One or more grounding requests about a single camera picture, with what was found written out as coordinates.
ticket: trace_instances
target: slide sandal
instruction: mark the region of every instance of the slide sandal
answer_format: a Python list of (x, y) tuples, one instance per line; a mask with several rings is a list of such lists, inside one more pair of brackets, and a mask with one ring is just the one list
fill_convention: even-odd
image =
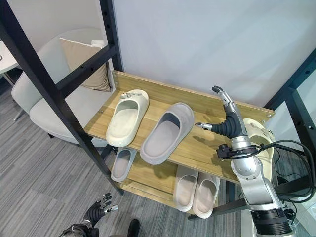
[(121, 95), (106, 133), (107, 142), (114, 147), (130, 144), (148, 108), (149, 97), (143, 90), (131, 90)]
[[(267, 145), (276, 141), (273, 134), (267, 131), (264, 126), (256, 120), (253, 120), (251, 118), (244, 118), (243, 122), (245, 124), (252, 145), (259, 146), (261, 143)], [(256, 157), (261, 161), (263, 165), (263, 175), (269, 180), (272, 179), (271, 167), (273, 153), (274, 148), (271, 147), (256, 155)]]
[(127, 147), (118, 149), (111, 172), (111, 178), (114, 181), (121, 182), (126, 179), (135, 159), (136, 153), (136, 150)]
[(171, 105), (144, 141), (140, 156), (149, 164), (163, 163), (194, 124), (192, 109), (184, 103)]
[(213, 211), (221, 179), (199, 173), (193, 200), (193, 212), (200, 218), (208, 218)]
[(193, 204), (198, 171), (178, 165), (173, 201), (179, 211), (189, 211)]

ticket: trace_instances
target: white slipper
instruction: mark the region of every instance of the white slipper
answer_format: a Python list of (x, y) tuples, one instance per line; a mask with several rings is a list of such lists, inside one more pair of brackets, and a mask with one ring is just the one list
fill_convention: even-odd
[(178, 165), (173, 201), (179, 211), (189, 211), (193, 204), (198, 171)]
[[(244, 118), (243, 122), (245, 124), (249, 139), (252, 145), (259, 146), (260, 144), (270, 144), (275, 142), (275, 138), (272, 133), (267, 131), (264, 126), (253, 120), (251, 118)], [(272, 178), (272, 158), (273, 158), (274, 148), (268, 148), (260, 152), (256, 157), (259, 158), (263, 165), (263, 175), (265, 178), (271, 180)]]
[(106, 133), (107, 142), (114, 147), (130, 144), (148, 108), (149, 97), (143, 90), (131, 90), (121, 95)]
[(114, 181), (121, 182), (126, 179), (135, 159), (136, 153), (136, 150), (127, 147), (118, 149), (111, 172), (111, 178)]
[(213, 211), (221, 179), (199, 173), (193, 200), (193, 212), (200, 218), (208, 218)]

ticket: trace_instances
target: person's foot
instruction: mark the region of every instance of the person's foot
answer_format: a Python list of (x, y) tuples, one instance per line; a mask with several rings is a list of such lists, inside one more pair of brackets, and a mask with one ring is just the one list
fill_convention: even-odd
[(127, 237), (138, 237), (140, 230), (140, 222), (137, 219), (133, 219), (128, 227)]

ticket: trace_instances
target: white armchair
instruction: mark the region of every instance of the white armchair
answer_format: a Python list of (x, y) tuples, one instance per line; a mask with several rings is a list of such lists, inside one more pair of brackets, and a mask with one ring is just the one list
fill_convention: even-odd
[[(102, 39), (99, 29), (76, 29), (55, 36), (41, 48), (38, 56), (55, 83), (58, 83), (70, 72), (59, 41), (60, 37), (86, 44), (91, 44), (91, 40)], [(77, 140), (42, 98), (25, 73), (22, 73), (11, 94), (13, 99), (30, 115), (30, 119), (37, 126), (55, 137), (78, 144)], [(81, 126), (85, 127), (110, 95), (111, 92), (97, 91), (79, 86), (66, 98), (66, 102)], [(107, 145), (106, 141), (98, 138), (93, 138), (92, 143), (96, 147)]]

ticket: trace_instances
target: wooden shelf board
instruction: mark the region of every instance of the wooden shelf board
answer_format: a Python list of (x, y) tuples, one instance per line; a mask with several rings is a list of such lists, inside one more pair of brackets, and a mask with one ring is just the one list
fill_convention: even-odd
[[(124, 91), (116, 90), (108, 101), (101, 107), (101, 113), (97, 113), (84, 128), (86, 133), (93, 137), (105, 140), (108, 124), (111, 121), (116, 104)], [(139, 126), (136, 137), (128, 146), (139, 150), (146, 137), (150, 134), (160, 115), (170, 105), (161, 101), (150, 100), (150, 105)], [(195, 112), (195, 122), (206, 121), (208, 123), (220, 123), (224, 119), (211, 115)], [(237, 178), (232, 172), (229, 161), (220, 161), (217, 158), (216, 149), (219, 145), (229, 143), (224, 136), (204, 131), (193, 127), (191, 132), (178, 145), (176, 150), (168, 158), (168, 161), (180, 164), (201, 172), (210, 173), (220, 178), (237, 183)]]
[[(161, 114), (171, 104), (176, 102), (187, 103), (193, 109), (195, 122), (221, 123), (225, 120), (223, 103), (221, 99), (216, 96), (121, 72), (114, 72), (114, 79), (117, 87), (116, 91), (113, 92), (110, 98), (100, 108), (99, 112), (96, 113), (84, 128), (86, 133), (93, 137), (105, 140), (108, 124), (111, 121), (115, 106), (120, 100), (120, 95), (136, 88), (145, 90), (150, 98), (149, 107), (141, 121), (137, 134), (132, 143), (128, 145), (136, 150), (140, 149)], [(249, 104), (240, 102), (237, 102), (237, 104), (244, 118), (256, 119), (258, 121), (264, 119), (267, 121), (269, 119), (267, 115), (274, 114), (271, 110), (251, 106)], [(230, 140), (224, 136), (194, 126), (170, 155), (168, 161), (238, 183), (237, 177), (231, 169), (230, 161), (220, 161), (216, 153), (216, 149), (219, 145), (229, 143)], [(138, 169), (142, 169), (143, 166), (146, 167), (147, 163), (139, 162), (139, 164)], [(131, 180), (137, 181), (138, 178), (137, 174), (135, 174)], [(160, 190), (166, 191), (165, 189), (168, 187), (163, 187), (163, 185), (164, 184), (160, 187)]]
[[(109, 168), (112, 169), (114, 160), (109, 163)], [(134, 194), (176, 208), (173, 202), (173, 190), (177, 167), (176, 164), (167, 161), (159, 165), (150, 165), (137, 153), (127, 178), (119, 186)]]

